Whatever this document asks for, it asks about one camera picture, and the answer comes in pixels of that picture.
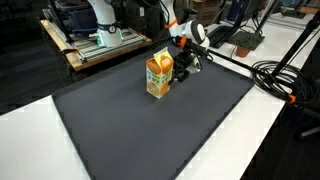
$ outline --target juice carton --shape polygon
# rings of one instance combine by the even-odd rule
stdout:
[[[147,61],[147,91],[160,99],[169,90],[174,61],[168,49],[154,54],[154,59]]]

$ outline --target black rubber mat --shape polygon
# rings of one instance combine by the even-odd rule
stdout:
[[[158,100],[146,91],[145,61],[154,52],[53,94],[92,179],[174,179],[254,85],[202,60],[201,72]]]

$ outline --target black wire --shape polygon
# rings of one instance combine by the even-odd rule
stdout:
[[[258,22],[258,20],[257,19],[255,19],[255,18],[252,18],[252,22],[253,22],[253,24],[254,24],[254,27],[255,27],[255,31],[258,29],[258,27],[259,27],[259,22]],[[262,36],[262,30],[260,30],[259,31],[259,35],[260,36]]]
[[[191,43],[192,44],[192,50],[193,50],[193,53],[196,55],[196,58],[198,59],[198,62],[199,62],[199,65],[200,65],[200,70],[202,70],[202,64],[201,64],[201,62],[200,62],[200,56],[198,55],[198,52],[195,50],[195,48],[194,48],[194,44],[193,43]]]
[[[167,19],[167,24],[170,24],[170,13],[169,13],[169,10],[167,9],[167,7],[165,6],[165,4],[161,1],[161,0],[159,0],[159,2],[162,4],[162,6],[164,7],[164,9],[167,11],[167,17],[168,17],[168,19]]]
[[[297,57],[297,55],[301,52],[301,50],[310,43],[310,41],[319,33],[320,29],[318,29],[318,31],[296,52],[296,54],[291,58],[291,60],[287,63],[287,65],[283,68],[286,69],[288,65],[290,65],[292,63],[292,61]]]
[[[47,40],[46,40],[45,32],[42,32],[41,34],[42,34],[43,41],[45,42],[45,44],[46,44],[47,48],[49,49],[51,55],[52,55],[53,57],[56,57],[55,53],[52,52],[52,49],[51,49],[52,47],[49,45],[49,43],[48,43]],[[57,58],[57,59],[55,60],[57,74],[58,74],[58,77],[59,77],[60,82],[61,82],[61,84],[63,85],[63,87],[66,87],[66,84],[64,83],[64,81],[63,81],[63,79],[62,79],[62,77],[61,77],[61,75],[60,75],[58,60],[59,60],[59,58]]]
[[[258,29],[258,28],[259,28],[259,26],[260,26],[260,23],[259,23],[259,20],[258,20],[258,16],[256,16],[256,21],[257,21],[257,25],[258,25],[257,29]],[[259,34],[260,34],[260,36],[262,36],[262,35],[263,35],[263,31],[262,31],[262,29],[260,29]]]
[[[234,46],[234,48],[233,48],[233,50],[232,50],[232,52],[231,52],[231,54],[230,54],[230,58],[232,59],[232,55],[233,55],[233,52],[234,52],[234,50],[236,49],[236,47],[237,46]]]
[[[278,79],[281,79],[291,84],[292,87],[290,89],[296,95],[296,104],[298,106],[320,102],[319,88],[310,76],[301,72],[299,68],[288,65],[285,72],[273,77],[271,73],[277,65],[278,62],[276,61],[259,61],[252,66],[252,79],[259,88],[272,96],[289,102],[291,101],[289,95],[292,92],[282,87],[278,82]]]
[[[213,59],[213,57],[209,54],[209,56],[208,56],[209,58],[209,60],[211,60],[211,61],[213,61],[214,59]]]
[[[213,21],[212,21],[212,23],[211,24],[213,24],[216,20],[217,20],[217,18],[219,18],[219,16],[220,16],[220,14],[224,11],[224,9],[227,7],[227,3],[221,8],[221,10],[218,12],[218,14],[215,14],[215,18],[213,19]]]
[[[167,16],[167,18],[168,18],[167,24],[169,23],[170,14],[169,14],[168,9],[167,9],[165,6],[164,6],[164,7],[165,7],[165,9],[166,9],[166,11],[167,11],[168,14],[165,14],[164,11],[161,9],[161,7],[159,8],[159,7],[157,7],[157,6],[154,6],[154,5],[150,4],[150,3],[148,3],[146,0],[142,0],[142,1],[143,1],[143,3],[145,3],[146,5],[148,5],[149,7],[152,7],[152,8],[154,8],[154,9],[159,10],[160,13],[163,14],[164,16]]]
[[[161,43],[163,43],[163,42],[167,42],[167,41],[170,41],[170,40],[174,39],[174,37],[169,37],[169,38],[166,38],[166,39],[163,39],[163,40],[159,41],[159,39],[161,39],[161,37],[165,34],[164,32],[162,33],[162,35],[160,35],[160,37],[158,39],[153,41],[151,43],[151,45],[148,46],[150,49],[154,49],[155,47],[157,47],[156,46],[157,44],[161,45]]]
[[[249,31],[243,29],[243,27],[249,27],[249,28],[252,28],[254,31],[256,31],[256,29],[255,29],[254,27],[252,27],[252,26],[247,26],[248,21],[249,21],[249,20],[247,20],[244,25],[240,26],[239,30],[241,30],[241,31],[243,31],[243,32],[250,33]],[[223,22],[226,22],[226,23],[228,23],[228,24],[231,24],[232,26],[234,25],[234,24],[232,24],[231,22],[228,22],[228,21],[223,21]]]

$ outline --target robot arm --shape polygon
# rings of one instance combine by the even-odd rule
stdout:
[[[201,24],[199,24],[196,20],[189,21],[186,24],[179,25],[177,23],[177,18],[174,13],[173,3],[174,0],[161,0],[162,1],[162,9],[166,12],[165,7],[169,12],[169,25],[167,25],[170,35],[172,37],[177,36],[186,36],[188,39],[191,39],[193,43],[196,43],[204,48],[208,48],[210,41],[208,37],[205,35],[204,28]]]
[[[88,2],[91,4],[98,20],[99,45],[106,47],[120,45],[122,43],[121,31],[117,27],[112,6],[105,0],[88,0]]]

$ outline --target table surface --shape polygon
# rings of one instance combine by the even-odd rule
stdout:
[[[64,40],[57,34],[57,32],[54,30],[54,28],[52,28],[51,23],[48,20],[41,20],[41,24],[44,27],[44,29],[46,30],[46,32],[51,36],[51,38],[53,39],[53,41],[56,43],[56,45],[59,47],[60,50],[69,49],[67,43],[64,42]],[[141,42],[137,45],[131,45],[130,47],[125,48],[121,51],[118,51],[115,53],[110,53],[107,56],[104,56],[104,57],[99,58],[94,61],[88,61],[86,63],[82,63],[80,61],[80,59],[73,53],[67,54],[66,58],[75,71],[80,71],[82,69],[91,67],[93,65],[110,60],[112,58],[118,57],[120,55],[126,54],[126,53],[134,51],[134,50],[137,50],[139,48],[148,46],[150,44],[151,44],[151,39],[146,38],[146,41]]]
[[[248,57],[233,58],[248,65],[260,60],[280,61],[301,32],[266,24],[264,42]],[[292,65],[303,66],[318,38],[306,45]],[[224,44],[216,51],[230,56],[233,49],[233,45]],[[250,76],[248,70],[224,59],[214,57],[214,61]],[[252,88],[177,179],[240,179],[284,103]],[[51,96],[0,116],[0,143],[0,179],[89,179]]]
[[[313,16],[314,15],[312,14],[306,14],[304,19],[297,19],[289,16],[283,16],[281,13],[275,13],[270,15],[267,23],[304,30],[307,23],[313,18]]]

